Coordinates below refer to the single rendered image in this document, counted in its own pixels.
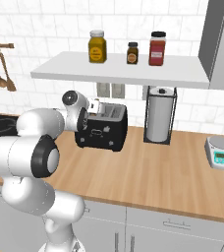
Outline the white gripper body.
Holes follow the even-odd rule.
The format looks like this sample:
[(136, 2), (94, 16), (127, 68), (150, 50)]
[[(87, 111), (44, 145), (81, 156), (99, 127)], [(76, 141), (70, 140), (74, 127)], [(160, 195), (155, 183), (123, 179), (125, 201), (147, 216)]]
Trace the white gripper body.
[(88, 103), (88, 112), (90, 114), (97, 114), (99, 112), (100, 101), (97, 98), (90, 98)]

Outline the red jar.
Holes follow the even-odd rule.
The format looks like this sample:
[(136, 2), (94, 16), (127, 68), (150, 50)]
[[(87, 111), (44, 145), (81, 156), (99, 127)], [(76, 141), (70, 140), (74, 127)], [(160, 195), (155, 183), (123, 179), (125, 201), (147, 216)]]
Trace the red jar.
[(149, 43), (149, 58), (150, 66), (162, 66), (164, 62), (164, 52), (166, 45), (166, 32), (153, 31)]

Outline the yellow jar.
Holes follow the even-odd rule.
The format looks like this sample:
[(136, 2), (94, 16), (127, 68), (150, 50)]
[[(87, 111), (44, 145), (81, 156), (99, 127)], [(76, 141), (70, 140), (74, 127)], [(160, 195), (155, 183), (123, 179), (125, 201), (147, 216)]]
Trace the yellow jar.
[(104, 31), (94, 30), (90, 32), (88, 56), (90, 63), (104, 63), (106, 61), (107, 48)]

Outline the black toaster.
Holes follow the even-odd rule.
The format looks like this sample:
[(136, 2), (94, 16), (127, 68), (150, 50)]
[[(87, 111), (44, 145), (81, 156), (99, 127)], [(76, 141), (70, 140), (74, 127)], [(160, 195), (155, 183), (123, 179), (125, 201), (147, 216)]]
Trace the black toaster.
[[(102, 131), (101, 136), (91, 134), (92, 129)], [(80, 148), (89, 147), (120, 152), (128, 132), (128, 110), (124, 104), (105, 103), (105, 111), (88, 117), (87, 127), (75, 133)]]

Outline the small brown jar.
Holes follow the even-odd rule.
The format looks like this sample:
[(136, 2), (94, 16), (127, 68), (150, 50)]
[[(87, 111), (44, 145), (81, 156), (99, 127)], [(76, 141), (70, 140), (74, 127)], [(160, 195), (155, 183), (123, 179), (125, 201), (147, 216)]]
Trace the small brown jar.
[(137, 64), (138, 58), (139, 58), (138, 44), (136, 42), (129, 42), (127, 51), (127, 63)]

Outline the grey cupboard door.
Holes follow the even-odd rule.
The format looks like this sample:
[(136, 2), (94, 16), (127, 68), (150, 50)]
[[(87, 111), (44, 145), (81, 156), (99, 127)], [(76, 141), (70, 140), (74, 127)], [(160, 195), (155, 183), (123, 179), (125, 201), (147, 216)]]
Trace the grey cupboard door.
[(128, 225), (126, 232), (127, 252), (130, 252), (132, 234), (135, 236), (134, 252), (221, 252), (224, 247), (224, 240), (136, 225)]
[(114, 252), (115, 232), (119, 232), (119, 252), (125, 248), (125, 227), (121, 229), (94, 229), (86, 227), (82, 220), (73, 224), (77, 239), (83, 244), (85, 252)]

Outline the white wall shelf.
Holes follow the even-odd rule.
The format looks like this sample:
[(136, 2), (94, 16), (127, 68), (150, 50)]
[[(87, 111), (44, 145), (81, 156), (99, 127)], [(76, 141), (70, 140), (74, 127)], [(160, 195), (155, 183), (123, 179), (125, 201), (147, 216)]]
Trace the white wall shelf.
[(142, 86), (208, 89), (209, 81), (197, 57), (166, 56), (162, 66), (149, 66), (141, 54), (137, 65), (126, 55), (109, 53), (105, 63), (90, 63), (86, 52), (64, 51), (30, 72), (34, 79)]

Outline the black paper towel holder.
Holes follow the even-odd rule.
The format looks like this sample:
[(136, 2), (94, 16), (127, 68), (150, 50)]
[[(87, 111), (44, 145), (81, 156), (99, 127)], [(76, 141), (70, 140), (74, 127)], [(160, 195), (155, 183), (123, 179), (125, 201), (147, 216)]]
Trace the black paper towel holder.
[(152, 88), (162, 88), (162, 87), (148, 86), (147, 96), (146, 96), (146, 103), (145, 103), (145, 118), (144, 118), (143, 141), (145, 143), (169, 145), (170, 142), (171, 142), (171, 135), (172, 135), (173, 124), (174, 124), (175, 110), (176, 110), (176, 105), (177, 105), (177, 98), (178, 98), (177, 89), (176, 88), (171, 89), (174, 93), (172, 95), (173, 105), (172, 105), (172, 112), (171, 112), (171, 117), (170, 117), (170, 124), (169, 124), (169, 131), (168, 131), (167, 139), (165, 141), (163, 141), (163, 142), (152, 142), (146, 136), (146, 133), (147, 133), (147, 123), (148, 123), (148, 112), (149, 112), (149, 97), (150, 97), (149, 91)]

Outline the grey kitchen scale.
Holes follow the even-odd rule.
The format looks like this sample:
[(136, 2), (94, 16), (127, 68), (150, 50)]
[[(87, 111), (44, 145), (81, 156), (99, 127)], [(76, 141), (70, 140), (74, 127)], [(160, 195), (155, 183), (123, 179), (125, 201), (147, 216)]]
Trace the grey kitchen scale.
[(204, 149), (209, 165), (212, 168), (224, 170), (224, 137), (207, 137)]

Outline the grey range hood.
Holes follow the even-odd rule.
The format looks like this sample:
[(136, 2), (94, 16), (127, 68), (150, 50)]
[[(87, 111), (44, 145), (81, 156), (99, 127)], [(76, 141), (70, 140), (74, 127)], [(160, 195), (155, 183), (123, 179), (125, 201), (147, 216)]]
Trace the grey range hood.
[(224, 90), (224, 0), (209, 0), (198, 52), (213, 90)]

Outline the white paper towel roll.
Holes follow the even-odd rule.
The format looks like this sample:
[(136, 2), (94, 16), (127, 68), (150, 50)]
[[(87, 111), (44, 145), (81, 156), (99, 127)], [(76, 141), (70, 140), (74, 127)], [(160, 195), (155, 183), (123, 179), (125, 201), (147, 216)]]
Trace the white paper towel roll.
[(173, 105), (173, 91), (168, 88), (152, 88), (149, 91), (147, 138), (152, 142), (167, 139)]

